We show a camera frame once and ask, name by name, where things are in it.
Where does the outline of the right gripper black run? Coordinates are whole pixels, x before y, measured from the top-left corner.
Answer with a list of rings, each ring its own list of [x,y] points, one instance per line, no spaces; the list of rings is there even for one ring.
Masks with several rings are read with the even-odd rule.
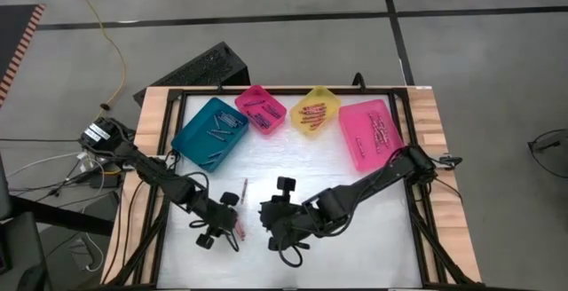
[[[312,206],[291,201],[289,194],[273,195],[268,201],[260,203],[260,221],[262,226],[272,234],[268,240],[268,249],[279,250],[276,239],[286,236],[288,239],[306,239],[312,234],[312,221],[309,217]],[[311,246],[303,242],[295,242],[295,249],[309,250]]]

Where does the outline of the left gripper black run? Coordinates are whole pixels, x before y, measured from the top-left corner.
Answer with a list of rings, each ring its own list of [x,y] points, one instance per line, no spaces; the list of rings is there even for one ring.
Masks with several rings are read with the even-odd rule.
[[[235,203],[214,203],[207,206],[206,212],[201,218],[207,225],[206,235],[199,235],[196,241],[198,246],[210,249],[214,243],[211,236],[217,238],[233,232],[238,217],[235,206]]]

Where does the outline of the blue plastic bin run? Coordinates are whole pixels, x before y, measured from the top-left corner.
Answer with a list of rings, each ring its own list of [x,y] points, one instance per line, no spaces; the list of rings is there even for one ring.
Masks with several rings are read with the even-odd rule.
[[[175,151],[195,163],[198,167],[200,167],[199,164],[202,162],[217,160],[212,165],[200,167],[207,172],[213,172],[248,132],[249,120],[219,98],[211,98],[204,105],[197,106],[197,109],[197,113],[192,116],[191,120],[185,124],[181,131],[173,138],[171,146]],[[243,122],[243,126],[239,126],[238,128],[234,127],[231,123],[220,117],[221,112],[225,112],[239,119]],[[226,142],[213,138],[206,133],[206,131],[217,129],[213,118],[214,114],[217,116],[221,130],[233,132],[233,135],[217,134],[225,138]],[[224,151],[224,153],[215,158],[208,158],[210,154],[219,151]]]

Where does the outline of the yellow plastic bin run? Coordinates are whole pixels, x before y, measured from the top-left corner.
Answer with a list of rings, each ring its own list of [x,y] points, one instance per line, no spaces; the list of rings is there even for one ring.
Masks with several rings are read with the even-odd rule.
[[[317,103],[326,103],[326,119],[323,124],[316,130],[310,130],[310,124],[302,124],[302,114],[300,111],[304,111],[304,107],[308,105],[313,105]],[[290,119],[292,125],[297,128],[301,133],[308,137],[315,137],[320,133],[320,131],[325,127],[325,125],[330,122],[337,114],[339,108],[341,107],[341,100],[328,88],[323,86],[317,86],[313,88],[307,95],[302,98],[295,106],[290,109]]]

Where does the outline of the red plastic bin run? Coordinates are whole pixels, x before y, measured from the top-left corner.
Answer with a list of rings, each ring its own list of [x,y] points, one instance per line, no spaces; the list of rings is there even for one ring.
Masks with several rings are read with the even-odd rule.
[[[265,100],[265,103],[263,103],[261,105],[256,105],[256,106],[247,106],[247,107],[243,106],[245,103],[248,103],[248,102],[251,102],[251,101],[258,101],[258,100]],[[238,96],[234,100],[234,104],[236,105],[237,109],[242,114],[244,114],[246,117],[247,117],[247,111],[250,111],[252,114],[262,114],[265,118],[267,118],[271,122],[272,125],[271,125],[270,128],[260,129],[251,120],[249,120],[250,123],[253,126],[255,126],[264,135],[271,134],[285,121],[285,116],[286,116],[286,113],[287,113],[286,107],[285,107],[286,113],[284,113],[284,115],[282,115],[281,118],[279,118],[279,119],[276,119],[276,118],[272,117],[270,114],[268,114],[267,112],[265,112],[263,107],[268,106],[270,104],[278,104],[282,107],[284,107],[284,106],[279,102],[279,100],[277,100],[272,94],[270,94],[267,90],[265,90],[260,85],[250,86],[248,89],[243,91],[240,94],[240,96]]]

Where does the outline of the black stand beam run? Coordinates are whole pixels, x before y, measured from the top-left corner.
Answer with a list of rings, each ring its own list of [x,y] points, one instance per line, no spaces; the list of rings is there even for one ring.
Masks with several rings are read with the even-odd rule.
[[[13,218],[27,212],[31,212],[39,223],[65,227],[78,232],[111,236],[114,229],[112,221],[99,217],[55,208],[12,195],[0,198],[0,220]]]

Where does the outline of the pink plastic bin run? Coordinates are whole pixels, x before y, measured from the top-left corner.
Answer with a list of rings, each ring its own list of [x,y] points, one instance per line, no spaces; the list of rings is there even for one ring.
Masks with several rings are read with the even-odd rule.
[[[373,116],[379,114],[389,134],[390,146],[385,147],[380,154],[375,150],[374,129],[367,113],[371,113]],[[381,168],[392,153],[404,146],[387,103],[382,99],[342,106],[339,109],[339,123],[351,160],[357,171],[367,172]],[[365,158],[359,153],[356,143],[357,137],[361,139],[366,153]]]

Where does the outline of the black orange striped floor mat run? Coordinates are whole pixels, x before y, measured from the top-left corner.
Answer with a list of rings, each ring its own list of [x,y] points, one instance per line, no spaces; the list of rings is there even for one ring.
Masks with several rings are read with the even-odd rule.
[[[44,4],[0,5],[0,108],[31,44]]]

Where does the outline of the black metal table frame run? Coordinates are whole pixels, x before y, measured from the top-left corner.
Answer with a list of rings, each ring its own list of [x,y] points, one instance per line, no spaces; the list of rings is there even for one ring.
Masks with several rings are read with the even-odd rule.
[[[185,95],[229,96],[244,91],[242,86],[218,90],[201,87],[150,87],[138,119],[135,143],[143,153],[163,153],[181,120]],[[430,86],[333,86],[336,95],[377,95],[393,93],[394,118],[407,144],[419,144],[430,155],[446,155],[448,149],[433,89]],[[431,190],[416,189],[413,196],[426,223],[439,243],[469,278],[480,281],[475,252],[455,174],[446,167],[438,169],[439,179]],[[103,281],[114,278],[128,260],[159,213],[162,198],[153,189],[139,186],[137,174],[124,178],[121,207],[118,210],[103,270]]]

